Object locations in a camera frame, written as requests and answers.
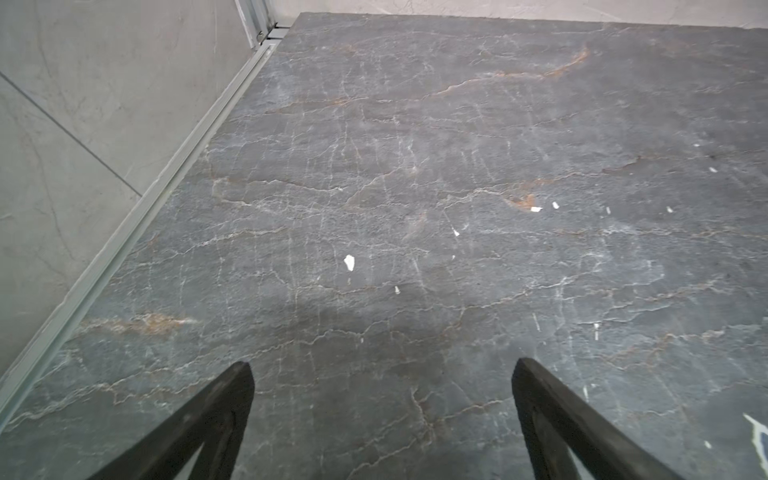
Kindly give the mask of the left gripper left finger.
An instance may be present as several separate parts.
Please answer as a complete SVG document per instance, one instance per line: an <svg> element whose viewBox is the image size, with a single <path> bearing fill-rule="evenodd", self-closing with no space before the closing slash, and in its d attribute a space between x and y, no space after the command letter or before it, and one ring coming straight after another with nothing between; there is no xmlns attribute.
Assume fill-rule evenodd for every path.
<svg viewBox="0 0 768 480"><path fill-rule="evenodd" d="M255 383L236 362L93 479L174 479L194 459L192 479L229 479L243 441Z"/></svg>

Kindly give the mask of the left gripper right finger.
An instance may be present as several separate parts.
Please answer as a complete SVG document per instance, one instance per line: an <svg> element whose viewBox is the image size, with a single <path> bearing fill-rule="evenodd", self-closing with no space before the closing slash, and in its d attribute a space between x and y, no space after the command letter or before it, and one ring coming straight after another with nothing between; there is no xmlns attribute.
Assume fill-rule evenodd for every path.
<svg viewBox="0 0 768 480"><path fill-rule="evenodd" d="M517 361L511 388L537 479L678 479L532 358Z"/></svg>

